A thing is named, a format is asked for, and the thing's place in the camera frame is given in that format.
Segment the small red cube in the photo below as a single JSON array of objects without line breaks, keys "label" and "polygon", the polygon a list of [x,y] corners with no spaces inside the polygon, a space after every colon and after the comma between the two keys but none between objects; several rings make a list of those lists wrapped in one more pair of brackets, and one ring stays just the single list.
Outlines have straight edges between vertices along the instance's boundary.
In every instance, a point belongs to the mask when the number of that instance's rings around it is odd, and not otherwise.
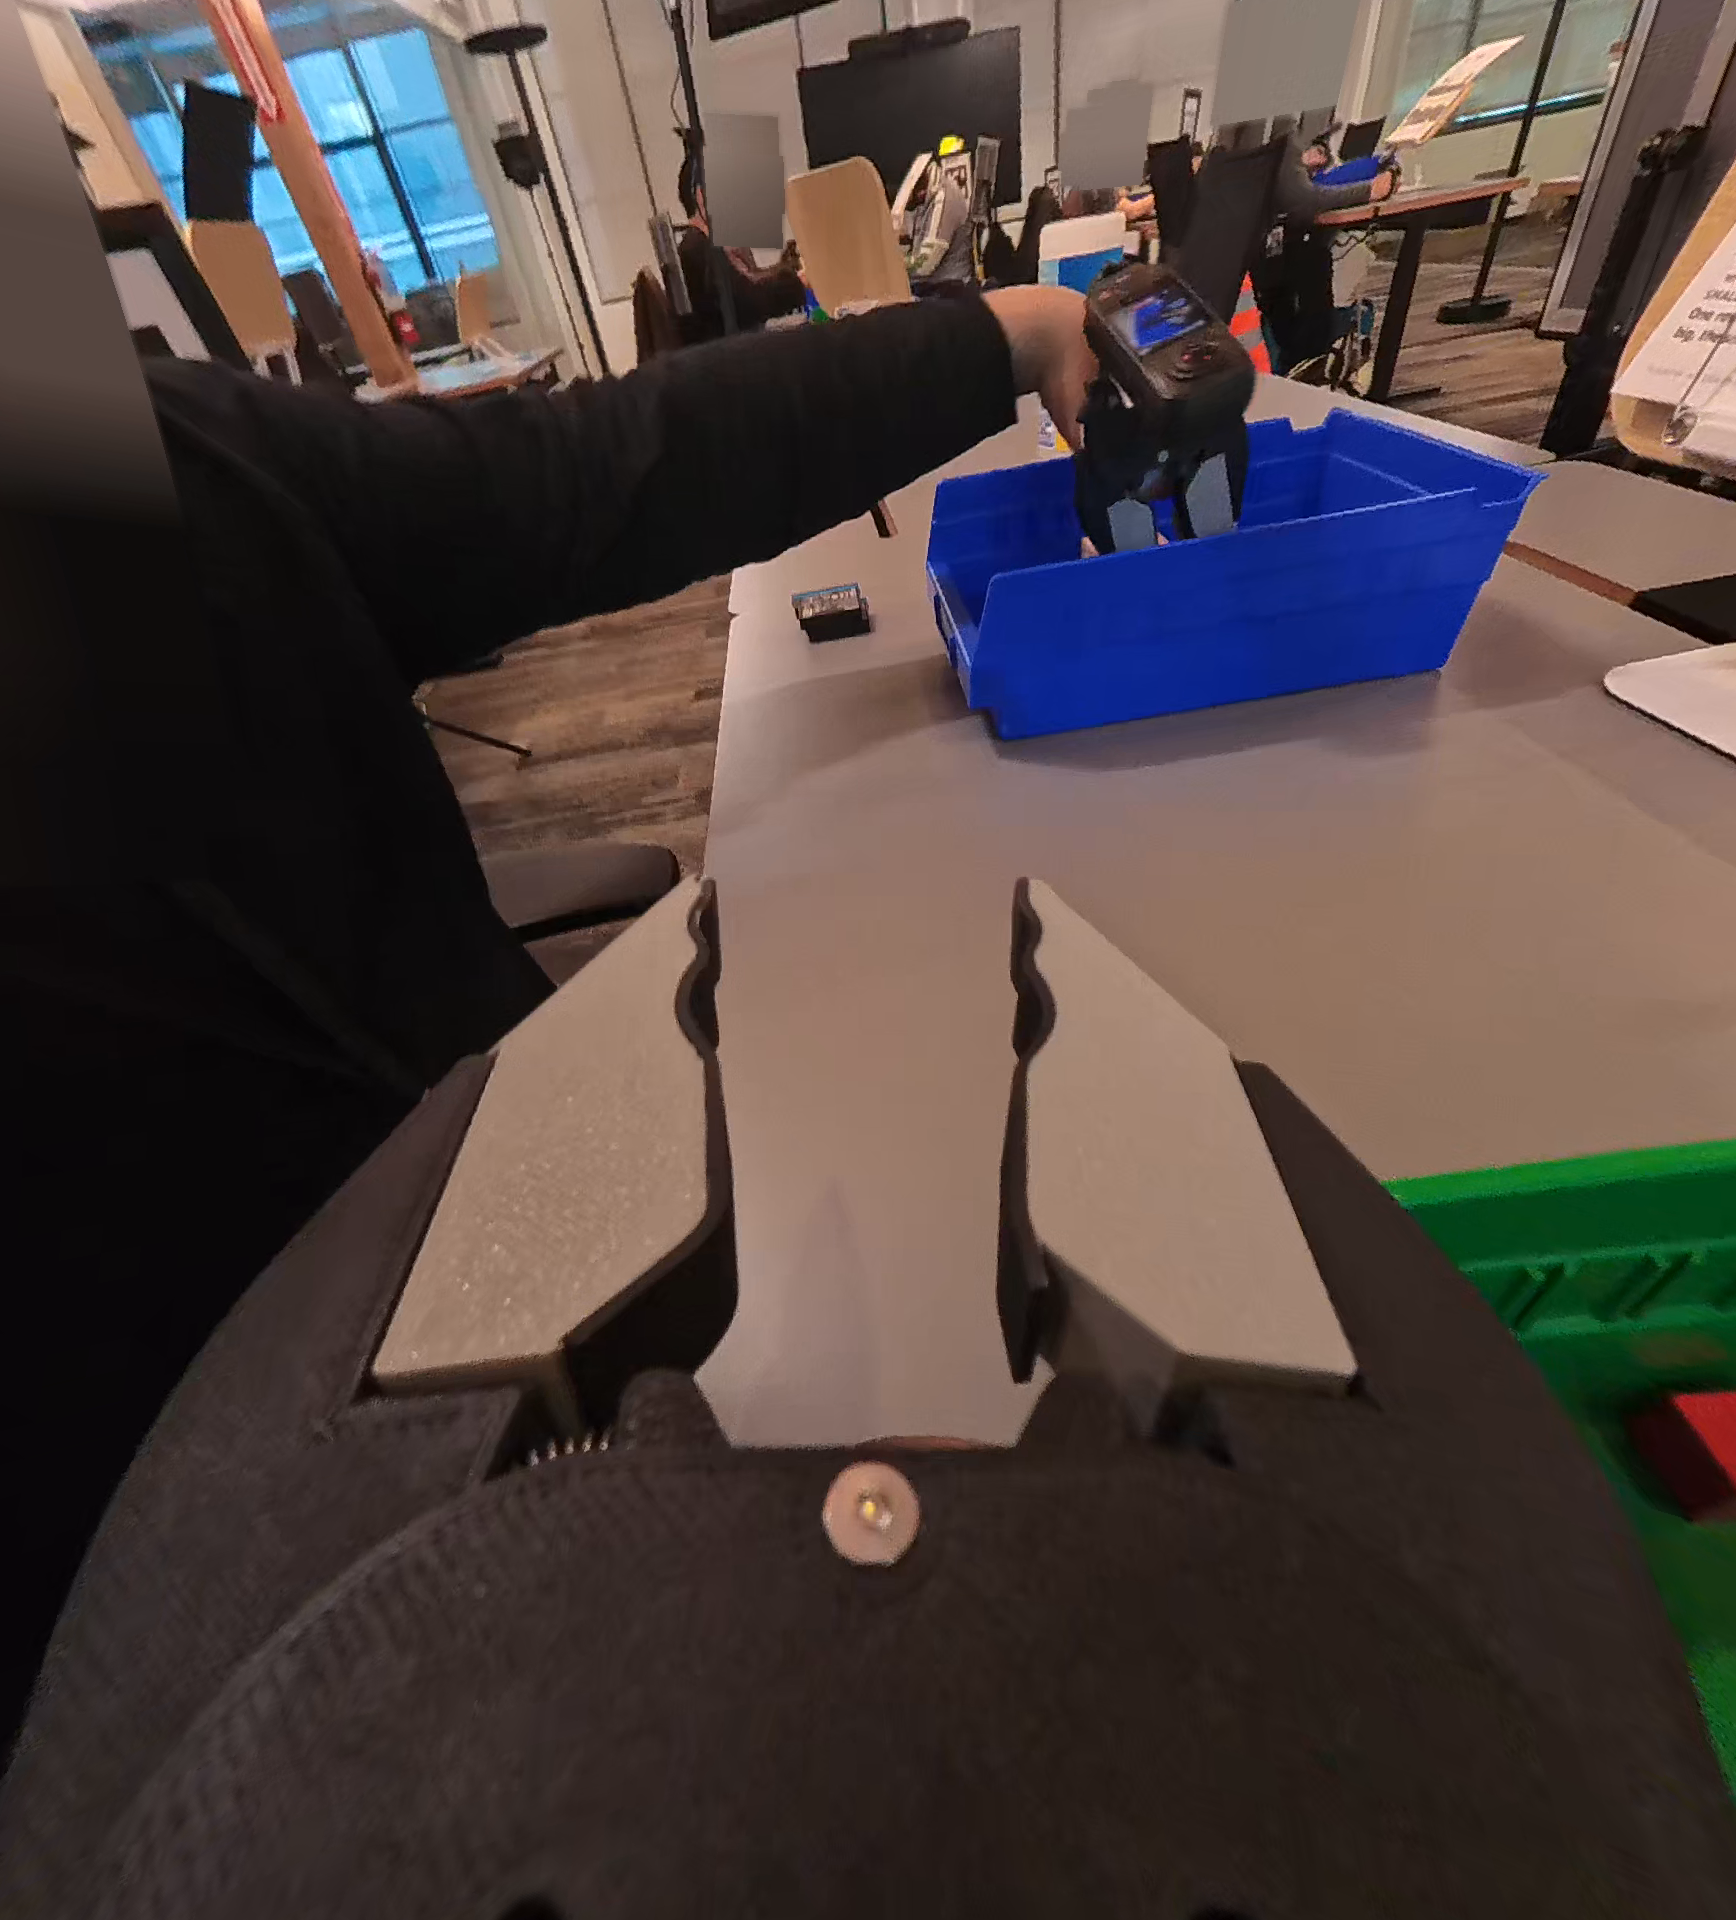
[{"label": "small red cube", "polygon": [[1736,1523],[1736,1389],[1656,1398],[1625,1417],[1625,1434],[1683,1519]]}]

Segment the blue plastic bin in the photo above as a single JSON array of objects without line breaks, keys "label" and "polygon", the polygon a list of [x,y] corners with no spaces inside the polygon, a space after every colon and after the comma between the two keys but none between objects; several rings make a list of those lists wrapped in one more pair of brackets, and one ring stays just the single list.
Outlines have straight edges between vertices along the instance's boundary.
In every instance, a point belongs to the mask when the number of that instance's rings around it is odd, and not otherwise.
[{"label": "blue plastic bin", "polygon": [[1248,426],[1239,522],[1085,556],[1070,456],[937,483],[935,622],[1003,740],[1446,665],[1542,471],[1332,409]]}]

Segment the brown-edged standing table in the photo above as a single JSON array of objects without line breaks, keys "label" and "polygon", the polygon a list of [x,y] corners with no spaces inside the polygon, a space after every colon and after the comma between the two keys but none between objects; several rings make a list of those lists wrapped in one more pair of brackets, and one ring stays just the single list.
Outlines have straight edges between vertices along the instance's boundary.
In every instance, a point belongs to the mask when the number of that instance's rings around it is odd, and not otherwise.
[{"label": "brown-edged standing table", "polygon": [[1363,394],[1368,401],[1388,403],[1394,396],[1394,375],[1434,219],[1451,207],[1482,206],[1491,210],[1491,231],[1497,234],[1513,196],[1526,189],[1529,183],[1526,173],[1497,173],[1454,185],[1400,188],[1381,201],[1341,206],[1317,217],[1317,229],[1394,229],[1402,236],[1374,336],[1368,384]]}]

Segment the tan wooden chair back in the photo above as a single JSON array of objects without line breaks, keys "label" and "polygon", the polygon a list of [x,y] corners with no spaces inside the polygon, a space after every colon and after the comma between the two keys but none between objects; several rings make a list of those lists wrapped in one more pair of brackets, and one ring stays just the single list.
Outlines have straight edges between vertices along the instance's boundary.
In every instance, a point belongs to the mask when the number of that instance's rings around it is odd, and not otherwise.
[{"label": "tan wooden chair back", "polygon": [[784,180],[784,217],[809,291],[830,318],[912,299],[889,189],[870,158]]}]

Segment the large black screen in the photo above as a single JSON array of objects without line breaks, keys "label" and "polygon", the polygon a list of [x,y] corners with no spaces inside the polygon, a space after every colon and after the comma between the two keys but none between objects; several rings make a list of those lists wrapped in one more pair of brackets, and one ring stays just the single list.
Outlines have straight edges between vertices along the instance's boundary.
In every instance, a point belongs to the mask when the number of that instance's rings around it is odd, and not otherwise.
[{"label": "large black screen", "polygon": [[998,145],[994,194],[1023,198],[1023,34],[1019,25],[961,40],[899,36],[891,52],[804,66],[794,75],[813,167],[873,163],[886,189],[946,136]]}]

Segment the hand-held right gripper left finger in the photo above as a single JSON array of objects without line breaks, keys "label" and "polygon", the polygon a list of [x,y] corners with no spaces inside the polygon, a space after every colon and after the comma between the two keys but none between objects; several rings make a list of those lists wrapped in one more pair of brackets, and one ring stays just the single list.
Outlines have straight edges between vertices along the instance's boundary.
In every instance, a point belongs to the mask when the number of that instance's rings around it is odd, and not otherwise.
[{"label": "hand-held right gripper left finger", "polygon": [[373,1361],[384,1393],[623,1396],[739,1307],[719,896],[676,885],[496,1046]]}]

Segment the grey framed panel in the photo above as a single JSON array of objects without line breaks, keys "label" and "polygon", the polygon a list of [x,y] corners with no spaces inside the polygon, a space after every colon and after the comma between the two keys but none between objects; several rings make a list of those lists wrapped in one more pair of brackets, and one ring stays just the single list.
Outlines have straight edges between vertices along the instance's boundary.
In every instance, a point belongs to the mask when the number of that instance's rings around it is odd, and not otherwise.
[{"label": "grey framed panel", "polygon": [[1539,441],[1560,461],[1610,439],[1625,349],[1685,213],[1715,188],[1719,112],[1734,66],[1736,2],[1637,4],[1536,326],[1562,346]]}]

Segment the white wipes canister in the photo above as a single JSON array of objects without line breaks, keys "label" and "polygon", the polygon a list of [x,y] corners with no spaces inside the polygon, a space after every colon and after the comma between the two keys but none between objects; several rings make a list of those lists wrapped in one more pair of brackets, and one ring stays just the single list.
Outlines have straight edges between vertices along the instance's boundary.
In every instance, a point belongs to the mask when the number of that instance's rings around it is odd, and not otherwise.
[{"label": "white wipes canister", "polygon": [[[1059,284],[1088,299],[1097,279],[1118,273],[1124,264],[1126,222],[1118,211],[1093,213],[1076,222],[1072,229],[1069,224],[1060,224],[1060,229],[1049,227],[1043,236],[1043,258],[1035,284]],[[1085,331],[1100,372],[1100,353],[1090,338],[1088,324],[1085,324]],[[1041,453],[1045,458],[1069,453],[1070,445],[1060,439],[1043,403],[1037,398],[1033,398],[1033,403]]]}]

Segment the person's left hand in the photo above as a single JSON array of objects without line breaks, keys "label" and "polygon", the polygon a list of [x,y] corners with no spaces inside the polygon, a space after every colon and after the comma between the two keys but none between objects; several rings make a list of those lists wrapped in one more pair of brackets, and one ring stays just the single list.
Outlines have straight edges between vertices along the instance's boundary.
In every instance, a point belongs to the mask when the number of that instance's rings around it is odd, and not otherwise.
[{"label": "person's left hand", "polygon": [[1085,444],[1082,409],[1099,378],[1088,301],[1065,286],[1003,286],[982,294],[1006,342],[1016,399],[1037,398],[1063,441]]}]

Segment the large window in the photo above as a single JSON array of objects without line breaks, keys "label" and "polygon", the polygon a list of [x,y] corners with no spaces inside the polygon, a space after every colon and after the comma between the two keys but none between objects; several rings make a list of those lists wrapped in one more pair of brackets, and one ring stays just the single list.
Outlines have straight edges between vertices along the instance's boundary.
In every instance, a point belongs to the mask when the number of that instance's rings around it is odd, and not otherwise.
[{"label": "large window", "polygon": [[[501,266],[501,240],[430,34],[396,4],[264,4],[361,246],[404,298]],[[184,97],[242,91],[199,4],[76,15],[175,217],[187,219]]]}]

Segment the black floor lamp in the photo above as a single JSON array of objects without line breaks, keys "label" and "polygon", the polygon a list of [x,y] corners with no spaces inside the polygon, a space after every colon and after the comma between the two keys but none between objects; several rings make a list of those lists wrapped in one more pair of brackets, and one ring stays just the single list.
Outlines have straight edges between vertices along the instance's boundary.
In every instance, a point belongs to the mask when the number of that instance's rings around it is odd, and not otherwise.
[{"label": "black floor lamp", "polygon": [[529,203],[544,227],[544,251],[583,369],[592,378],[608,378],[614,368],[590,273],[575,234],[558,161],[537,102],[535,53],[546,44],[546,38],[549,29],[542,22],[529,19],[519,12],[513,19],[472,29],[462,46],[469,55],[498,64],[507,71],[519,129],[496,133],[496,160],[508,181],[529,196]]}]

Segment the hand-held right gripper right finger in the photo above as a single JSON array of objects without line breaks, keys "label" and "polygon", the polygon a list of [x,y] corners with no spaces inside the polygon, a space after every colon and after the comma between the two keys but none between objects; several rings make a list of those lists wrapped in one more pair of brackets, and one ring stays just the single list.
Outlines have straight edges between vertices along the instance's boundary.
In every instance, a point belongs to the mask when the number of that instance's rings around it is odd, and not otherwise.
[{"label": "hand-held right gripper right finger", "polygon": [[1140,1427],[1207,1388],[1347,1398],[1358,1358],[1230,1046],[1041,877],[1008,973],[1010,1378],[1090,1380]]}]

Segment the green plastic bin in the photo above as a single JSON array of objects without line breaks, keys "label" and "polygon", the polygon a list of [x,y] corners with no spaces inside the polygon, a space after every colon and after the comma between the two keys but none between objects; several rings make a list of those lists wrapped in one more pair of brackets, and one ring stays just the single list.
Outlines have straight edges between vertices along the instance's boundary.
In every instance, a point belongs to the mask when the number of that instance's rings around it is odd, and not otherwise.
[{"label": "green plastic bin", "polygon": [[1391,1182],[1536,1364],[1637,1526],[1736,1797],[1736,1519],[1683,1515],[1625,1422],[1736,1389],[1736,1137]]}]

